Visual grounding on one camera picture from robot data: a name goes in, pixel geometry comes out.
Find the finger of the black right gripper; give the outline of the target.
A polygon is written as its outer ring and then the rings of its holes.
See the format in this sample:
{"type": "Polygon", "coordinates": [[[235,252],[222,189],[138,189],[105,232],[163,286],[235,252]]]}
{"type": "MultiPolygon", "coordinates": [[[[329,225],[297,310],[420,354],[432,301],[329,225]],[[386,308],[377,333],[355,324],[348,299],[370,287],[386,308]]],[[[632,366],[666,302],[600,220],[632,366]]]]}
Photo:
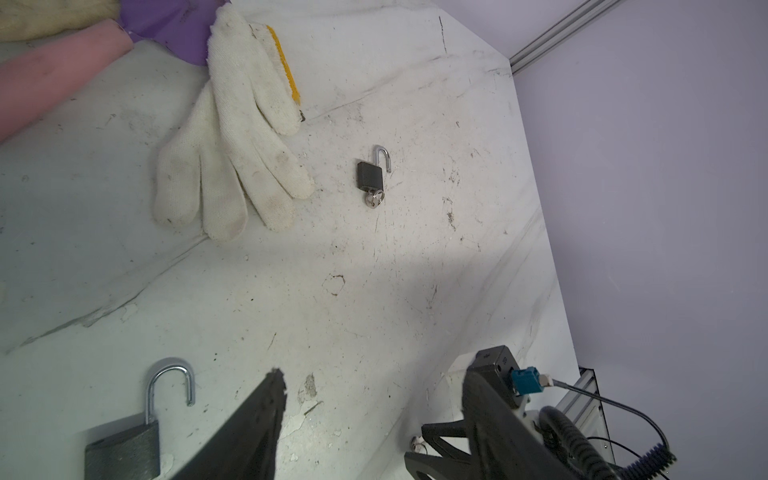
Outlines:
{"type": "Polygon", "coordinates": [[[447,458],[416,452],[404,454],[407,472],[415,480],[469,480],[470,457],[447,458]]]}
{"type": "Polygon", "coordinates": [[[421,427],[422,438],[441,457],[448,459],[469,459],[471,455],[447,441],[447,438],[467,439],[463,420],[430,423],[421,427]]]}

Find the black padlock silver shackle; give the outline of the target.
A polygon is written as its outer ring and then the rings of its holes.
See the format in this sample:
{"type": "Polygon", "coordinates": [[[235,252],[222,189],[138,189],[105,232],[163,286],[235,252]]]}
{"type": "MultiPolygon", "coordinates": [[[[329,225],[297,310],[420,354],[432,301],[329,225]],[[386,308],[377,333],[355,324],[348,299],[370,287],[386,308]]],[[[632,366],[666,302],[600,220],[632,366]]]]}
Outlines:
{"type": "Polygon", "coordinates": [[[359,161],[356,168],[357,188],[365,193],[365,204],[375,209],[385,198],[383,173],[392,172],[390,153],[385,147],[374,145],[372,161],[359,161]]]}

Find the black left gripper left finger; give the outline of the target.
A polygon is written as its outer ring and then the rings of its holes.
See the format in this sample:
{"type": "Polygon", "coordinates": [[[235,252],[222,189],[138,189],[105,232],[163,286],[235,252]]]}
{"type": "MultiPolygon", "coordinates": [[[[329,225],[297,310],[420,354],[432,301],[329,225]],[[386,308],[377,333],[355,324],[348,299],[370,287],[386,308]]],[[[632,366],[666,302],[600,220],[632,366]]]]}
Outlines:
{"type": "Polygon", "coordinates": [[[287,403],[281,370],[273,369],[177,479],[273,479],[287,403]]]}

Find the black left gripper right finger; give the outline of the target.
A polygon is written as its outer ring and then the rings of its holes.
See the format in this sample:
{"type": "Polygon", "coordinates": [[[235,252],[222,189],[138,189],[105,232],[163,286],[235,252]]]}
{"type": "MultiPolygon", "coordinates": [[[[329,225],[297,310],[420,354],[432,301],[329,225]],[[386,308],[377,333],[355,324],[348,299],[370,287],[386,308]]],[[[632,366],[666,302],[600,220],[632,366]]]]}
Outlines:
{"type": "Polygon", "coordinates": [[[471,479],[573,479],[575,475],[524,426],[476,373],[465,375],[462,412],[471,479]]]}

